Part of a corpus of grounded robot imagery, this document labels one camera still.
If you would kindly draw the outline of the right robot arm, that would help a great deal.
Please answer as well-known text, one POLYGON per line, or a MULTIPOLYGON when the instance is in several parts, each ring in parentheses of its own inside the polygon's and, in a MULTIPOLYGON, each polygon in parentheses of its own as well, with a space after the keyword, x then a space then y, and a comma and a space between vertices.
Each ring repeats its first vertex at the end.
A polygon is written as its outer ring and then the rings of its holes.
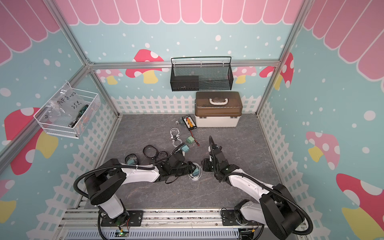
POLYGON ((210 143, 210 157, 202 161, 205 172, 213 172, 219 182, 225 182, 247 193, 257 203, 243 200, 234 209, 241 220, 254 221, 264 226, 280 240, 291 234, 306 236, 313 232, 314 223, 300 207, 288 189, 282 185, 266 184, 250 176, 240 167, 229 164, 222 148, 210 143))

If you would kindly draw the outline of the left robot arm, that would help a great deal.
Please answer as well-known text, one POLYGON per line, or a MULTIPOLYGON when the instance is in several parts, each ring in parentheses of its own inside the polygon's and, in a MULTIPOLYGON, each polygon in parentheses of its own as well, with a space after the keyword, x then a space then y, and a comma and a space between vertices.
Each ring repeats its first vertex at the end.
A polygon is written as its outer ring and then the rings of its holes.
POLYGON ((169 184, 170 177, 183 176, 198 180, 201 174, 200 165, 186 162, 184 154, 178 151, 145 166, 121 164, 117 159, 110 159, 99 168, 79 176, 73 188, 110 219, 116 219, 127 215, 122 201, 116 195, 122 185, 139 182, 169 184))

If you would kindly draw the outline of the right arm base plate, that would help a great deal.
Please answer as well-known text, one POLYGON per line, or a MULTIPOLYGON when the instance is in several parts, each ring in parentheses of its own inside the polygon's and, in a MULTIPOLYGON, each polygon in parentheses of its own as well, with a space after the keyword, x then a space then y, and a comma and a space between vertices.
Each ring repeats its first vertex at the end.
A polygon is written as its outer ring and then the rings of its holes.
POLYGON ((260 226, 261 224, 255 221, 246 220, 239 211, 234 209, 222 208, 220 210, 223 226, 260 226))

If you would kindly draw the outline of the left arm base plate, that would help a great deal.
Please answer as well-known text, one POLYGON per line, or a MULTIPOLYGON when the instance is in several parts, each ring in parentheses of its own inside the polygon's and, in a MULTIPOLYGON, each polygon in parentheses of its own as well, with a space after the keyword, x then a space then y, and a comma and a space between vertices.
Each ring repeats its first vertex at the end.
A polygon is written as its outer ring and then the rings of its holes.
POLYGON ((112 219, 107 214, 102 216, 102 227, 140 227, 144 211, 125 211, 118 217, 112 219))

